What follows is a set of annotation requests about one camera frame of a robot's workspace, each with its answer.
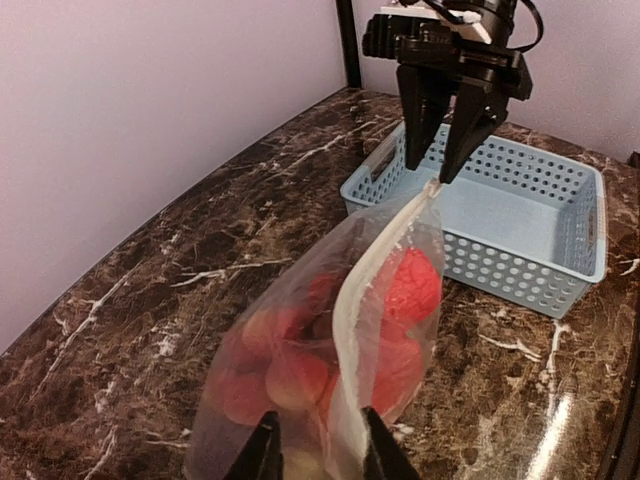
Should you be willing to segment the red orange toy pepper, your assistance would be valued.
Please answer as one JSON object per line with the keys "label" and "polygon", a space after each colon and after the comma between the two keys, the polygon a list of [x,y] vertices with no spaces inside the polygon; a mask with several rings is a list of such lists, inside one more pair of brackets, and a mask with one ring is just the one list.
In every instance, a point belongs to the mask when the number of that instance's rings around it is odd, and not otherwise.
{"label": "red orange toy pepper", "polygon": [[428,346],[420,328],[383,317],[379,332],[365,339],[359,404],[374,408],[385,423],[395,422],[422,381]]}

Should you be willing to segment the red lychee bunch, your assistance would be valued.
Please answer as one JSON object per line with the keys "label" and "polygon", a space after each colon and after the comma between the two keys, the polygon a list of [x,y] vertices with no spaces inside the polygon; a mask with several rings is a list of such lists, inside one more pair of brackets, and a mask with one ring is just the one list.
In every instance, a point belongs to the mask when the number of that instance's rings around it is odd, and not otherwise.
{"label": "red lychee bunch", "polygon": [[205,383],[205,403],[244,426],[271,410],[326,426],[339,377],[333,305],[345,277],[345,271],[321,273],[302,296],[261,307],[227,332]]}

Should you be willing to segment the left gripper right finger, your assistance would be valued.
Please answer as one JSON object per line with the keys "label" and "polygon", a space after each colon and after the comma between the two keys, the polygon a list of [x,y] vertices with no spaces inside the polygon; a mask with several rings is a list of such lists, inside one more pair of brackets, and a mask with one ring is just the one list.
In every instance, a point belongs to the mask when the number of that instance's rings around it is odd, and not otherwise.
{"label": "left gripper right finger", "polygon": [[369,431],[364,460],[365,480],[420,480],[421,477],[373,407],[362,413]]}

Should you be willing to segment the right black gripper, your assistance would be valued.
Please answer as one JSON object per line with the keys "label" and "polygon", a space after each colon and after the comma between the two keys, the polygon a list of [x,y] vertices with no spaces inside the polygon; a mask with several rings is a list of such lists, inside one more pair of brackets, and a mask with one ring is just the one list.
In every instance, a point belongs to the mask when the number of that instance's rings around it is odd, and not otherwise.
{"label": "right black gripper", "polygon": [[527,100],[533,80],[524,54],[449,34],[396,46],[396,78],[405,124],[405,166],[416,170],[452,95],[456,96],[439,182],[450,184],[473,152],[506,120],[509,98]]}

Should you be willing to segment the light blue plastic basket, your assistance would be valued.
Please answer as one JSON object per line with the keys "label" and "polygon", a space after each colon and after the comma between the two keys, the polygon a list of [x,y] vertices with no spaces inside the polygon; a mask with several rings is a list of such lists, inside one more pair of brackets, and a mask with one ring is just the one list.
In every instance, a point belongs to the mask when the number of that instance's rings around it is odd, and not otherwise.
{"label": "light blue plastic basket", "polygon": [[560,319],[606,275],[593,167],[490,136],[436,204],[450,279]]}

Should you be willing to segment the clear dotted zip bag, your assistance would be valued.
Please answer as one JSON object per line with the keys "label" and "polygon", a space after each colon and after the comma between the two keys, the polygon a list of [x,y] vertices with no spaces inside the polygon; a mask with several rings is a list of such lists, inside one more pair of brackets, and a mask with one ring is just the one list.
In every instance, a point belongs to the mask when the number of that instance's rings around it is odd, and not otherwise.
{"label": "clear dotted zip bag", "polygon": [[224,335],[189,479],[363,479],[373,427],[413,401],[439,323],[444,239],[431,180],[350,214]]}

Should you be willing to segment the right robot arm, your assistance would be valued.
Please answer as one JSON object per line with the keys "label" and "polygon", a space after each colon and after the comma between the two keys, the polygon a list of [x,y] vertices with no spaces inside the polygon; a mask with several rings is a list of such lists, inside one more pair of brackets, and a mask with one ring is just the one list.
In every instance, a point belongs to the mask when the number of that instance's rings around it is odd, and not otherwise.
{"label": "right robot arm", "polygon": [[532,90],[525,47],[511,49],[513,1],[431,2],[437,12],[467,9],[481,16],[490,42],[463,38],[451,27],[413,21],[396,40],[396,78],[405,123],[405,165],[416,169],[444,117],[451,118],[439,180],[451,183],[469,156],[501,126],[510,99]]}

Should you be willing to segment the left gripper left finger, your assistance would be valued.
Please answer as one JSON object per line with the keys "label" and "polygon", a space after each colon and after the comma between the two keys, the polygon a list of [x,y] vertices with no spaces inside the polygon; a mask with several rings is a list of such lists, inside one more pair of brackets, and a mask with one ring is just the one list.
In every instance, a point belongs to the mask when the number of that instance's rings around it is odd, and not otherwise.
{"label": "left gripper left finger", "polygon": [[281,428],[275,411],[266,412],[227,473],[227,480],[282,480]]}

